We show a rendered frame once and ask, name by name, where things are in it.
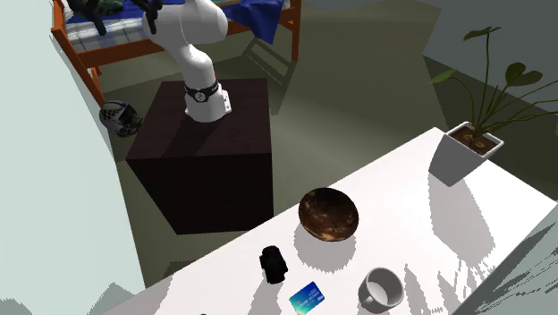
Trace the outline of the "green plant in white pot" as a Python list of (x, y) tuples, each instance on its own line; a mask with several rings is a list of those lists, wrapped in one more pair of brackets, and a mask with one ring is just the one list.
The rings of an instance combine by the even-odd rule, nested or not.
[(491, 122), (490, 119), (510, 105), (504, 100), (508, 89), (538, 83), (543, 78), (540, 71), (528, 71), (521, 62), (509, 64), (504, 73), (505, 84), (488, 92), (490, 73), (490, 49), (485, 46), (486, 70), (480, 104), (476, 104), (470, 88), (470, 118), (444, 133), (438, 142), (429, 165), (428, 172), (441, 183), (451, 187), (484, 164), (499, 150), (504, 141), (495, 137), (493, 132), (516, 122), (526, 122), (538, 118), (538, 114), (527, 115), (526, 110), (538, 103), (533, 102), (505, 120)]

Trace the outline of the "brown bowl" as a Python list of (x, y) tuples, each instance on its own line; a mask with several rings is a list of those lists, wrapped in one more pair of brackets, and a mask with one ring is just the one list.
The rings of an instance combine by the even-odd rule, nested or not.
[(304, 229), (325, 242), (344, 241), (359, 225), (359, 212), (351, 198), (328, 187), (307, 192), (300, 200), (298, 214)]

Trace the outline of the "orange bed with blue blanket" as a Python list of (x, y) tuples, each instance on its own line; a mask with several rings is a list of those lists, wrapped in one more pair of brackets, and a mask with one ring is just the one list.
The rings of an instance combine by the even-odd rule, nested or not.
[(120, 19), (111, 24), (113, 31), (105, 36), (81, 39), (80, 34), (93, 32), (92, 22), (86, 21), (69, 27), (71, 9), (66, 0), (51, 0), (53, 27), (51, 33), (64, 51), (72, 66), (101, 106), (106, 102), (99, 83), (100, 67), (132, 58), (161, 52), (163, 48), (148, 38), (133, 37), (131, 32), (140, 19)]

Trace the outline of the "grey mug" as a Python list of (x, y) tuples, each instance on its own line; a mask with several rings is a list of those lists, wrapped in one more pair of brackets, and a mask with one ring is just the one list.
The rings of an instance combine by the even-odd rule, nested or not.
[(381, 314), (400, 305), (405, 292), (402, 281), (388, 268), (373, 268), (362, 280), (359, 303), (367, 311)]

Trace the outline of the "dark robot stand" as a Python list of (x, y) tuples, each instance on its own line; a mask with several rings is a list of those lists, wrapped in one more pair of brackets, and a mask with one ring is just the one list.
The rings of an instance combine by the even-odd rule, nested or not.
[(274, 215), (265, 79), (229, 79), (231, 113), (198, 123), (164, 81), (126, 161), (177, 234), (248, 231)]

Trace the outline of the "white table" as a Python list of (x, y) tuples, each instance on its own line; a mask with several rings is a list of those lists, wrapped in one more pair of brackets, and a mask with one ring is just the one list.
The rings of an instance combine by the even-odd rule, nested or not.
[[(371, 315), (358, 291), (377, 267), (404, 284), (387, 315), (450, 315), (556, 204), (488, 161), (444, 185), (428, 172), (442, 136), (424, 132), (335, 184), (359, 212), (350, 238), (319, 241), (290, 208), (104, 315), (296, 315), (289, 299), (310, 282), (325, 299), (309, 315)], [(288, 268), (275, 285), (259, 261), (270, 245)]]

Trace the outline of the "black cylinder object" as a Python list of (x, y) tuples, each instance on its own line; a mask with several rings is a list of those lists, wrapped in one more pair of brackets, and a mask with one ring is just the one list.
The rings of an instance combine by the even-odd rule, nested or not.
[(270, 245), (264, 248), (259, 256), (259, 261), (269, 284), (275, 285), (285, 280), (288, 268), (278, 247)]

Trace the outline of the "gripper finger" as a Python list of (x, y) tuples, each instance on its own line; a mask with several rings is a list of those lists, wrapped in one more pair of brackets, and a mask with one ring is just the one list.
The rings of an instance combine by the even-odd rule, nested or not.
[(162, 0), (132, 0), (146, 15), (148, 26), (152, 35), (156, 35), (155, 20), (158, 17), (158, 11), (163, 8)]
[(101, 16), (106, 13), (106, 0), (66, 0), (72, 10), (72, 22), (92, 22), (99, 35), (106, 34)]

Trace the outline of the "blue card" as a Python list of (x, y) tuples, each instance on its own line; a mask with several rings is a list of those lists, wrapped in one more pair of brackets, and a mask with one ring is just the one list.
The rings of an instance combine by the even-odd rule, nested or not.
[(324, 299), (325, 297), (321, 293), (320, 289), (317, 287), (316, 283), (310, 282), (308, 285), (304, 286), (296, 294), (294, 294), (289, 299), (289, 302), (291, 303), (297, 315), (306, 315), (317, 305), (319, 305)]

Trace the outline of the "black and white checkered helmet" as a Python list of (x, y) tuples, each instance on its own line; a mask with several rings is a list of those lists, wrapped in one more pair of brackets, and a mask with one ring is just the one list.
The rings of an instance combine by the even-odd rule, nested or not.
[(131, 105), (120, 100), (106, 101), (100, 107), (99, 119), (108, 131), (121, 138), (137, 133), (143, 122), (143, 118)]

